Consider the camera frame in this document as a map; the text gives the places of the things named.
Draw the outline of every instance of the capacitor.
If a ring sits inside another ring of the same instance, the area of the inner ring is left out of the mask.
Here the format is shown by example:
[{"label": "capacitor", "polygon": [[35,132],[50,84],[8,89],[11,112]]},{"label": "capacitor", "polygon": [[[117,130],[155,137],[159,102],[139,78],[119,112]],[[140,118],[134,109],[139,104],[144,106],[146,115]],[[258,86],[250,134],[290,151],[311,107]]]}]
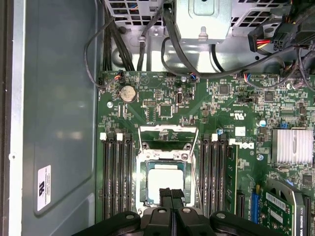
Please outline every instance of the capacitor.
[{"label": "capacitor", "polygon": [[186,76],[182,76],[182,77],[181,77],[181,81],[182,81],[183,83],[185,83],[185,82],[187,81],[187,77],[186,77]]},{"label": "capacitor", "polygon": [[219,128],[218,128],[216,131],[217,131],[217,134],[218,134],[218,135],[223,134],[223,129],[219,129]]},{"label": "capacitor", "polygon": [[266,122],[264,119],[262,119],[262,120],[260,120],[260,121],[257,121],[257,122],[256,122],[256,125],[257,125],[258,127],[266,127],[267,122]]}]

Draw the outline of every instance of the blue pcie slot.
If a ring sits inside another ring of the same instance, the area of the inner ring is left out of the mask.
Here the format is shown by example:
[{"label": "blue pcie slot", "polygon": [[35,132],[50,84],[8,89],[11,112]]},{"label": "blue pcie slot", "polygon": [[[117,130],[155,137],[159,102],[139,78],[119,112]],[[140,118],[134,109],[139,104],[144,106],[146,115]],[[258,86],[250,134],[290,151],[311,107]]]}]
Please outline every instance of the blue pcie slot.
[{"label": "blue pcie slot", "polygon": [[259,206],[260,196],[256,193],[252,193],[252,202],[251,202],[251,221],[258,224],[259,223]]}]

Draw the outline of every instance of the chip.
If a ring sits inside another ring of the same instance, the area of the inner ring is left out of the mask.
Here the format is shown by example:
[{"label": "chip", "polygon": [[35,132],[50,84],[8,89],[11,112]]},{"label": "chip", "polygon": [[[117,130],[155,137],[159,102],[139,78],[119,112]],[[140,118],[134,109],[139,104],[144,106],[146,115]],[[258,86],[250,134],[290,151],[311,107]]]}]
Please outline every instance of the chip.
[{"label": "chip", "polygon": [[303,185],[312,185],[312,176],[304,175],[302,178]]},{"label": "chip", "polygon": [[209,115],[209,111],[208,110],[202,110],[202,115],[204,117],[207,117]]},{"label": "chip", "polygon": [[275,96],[274,92],[269,92],[269,91],[265,92],[265,102],[273,102],[274,96]]},{"label": "chip", "polygon": [[220,85],[219,94],[228,94],[228,85]]}]

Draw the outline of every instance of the red and black wires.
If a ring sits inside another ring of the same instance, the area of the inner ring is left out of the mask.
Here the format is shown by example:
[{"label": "red and black wires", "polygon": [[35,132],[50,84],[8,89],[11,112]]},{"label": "red and black wires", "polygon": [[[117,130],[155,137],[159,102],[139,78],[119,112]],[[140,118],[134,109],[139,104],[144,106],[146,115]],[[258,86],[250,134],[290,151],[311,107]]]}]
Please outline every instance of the red and black wires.
[{"label": "red and black wires", "polygon": [[257,49],[261,49],[271,43],[271,39],[259,39],[257,40]]}]

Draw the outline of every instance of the aluminum heatsink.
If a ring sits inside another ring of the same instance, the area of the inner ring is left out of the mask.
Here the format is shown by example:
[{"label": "aluminum heatsink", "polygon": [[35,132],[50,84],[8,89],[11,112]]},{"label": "aluminum heatsink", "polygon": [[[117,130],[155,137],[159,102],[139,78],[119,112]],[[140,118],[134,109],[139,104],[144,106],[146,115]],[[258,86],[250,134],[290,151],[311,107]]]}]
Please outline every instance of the aluminum heatsink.
[{"label": "aluminum heatsink", "polygon": [[272,162],[312,164],[313,131],[274,129],[272,131]]}]

